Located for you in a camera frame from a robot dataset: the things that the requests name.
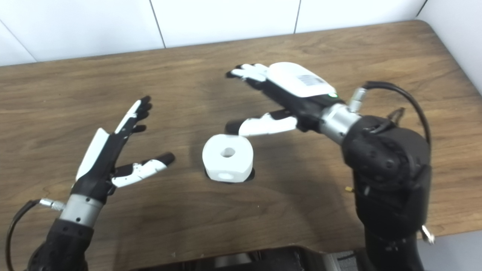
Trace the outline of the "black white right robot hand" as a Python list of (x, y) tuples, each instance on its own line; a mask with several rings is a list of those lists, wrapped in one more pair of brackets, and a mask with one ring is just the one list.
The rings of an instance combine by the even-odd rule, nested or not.
[(224, 127), (227, 134), (253, 137), (294, 129), (321, 133), (323, 111), (342, 102), (334, 87), (295, 63), (242, 64), (227, 77), (241, 79), (282, 107), (259, 117), (231, 120)]

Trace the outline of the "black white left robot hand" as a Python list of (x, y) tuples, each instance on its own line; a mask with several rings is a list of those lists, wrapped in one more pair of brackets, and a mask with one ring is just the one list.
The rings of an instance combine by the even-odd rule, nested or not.
[(79, 166), (72, 195), (82, 195), (105, 204), (118, 187), (138, 183), (168, 168), (175, 161), (171, 152), (138, 163), (117, 166), (117, 160), (132, 134), (146, 130), (139, 122), (148, 118), (150, 96), (136, 100), (114, 132), (99, 128)]

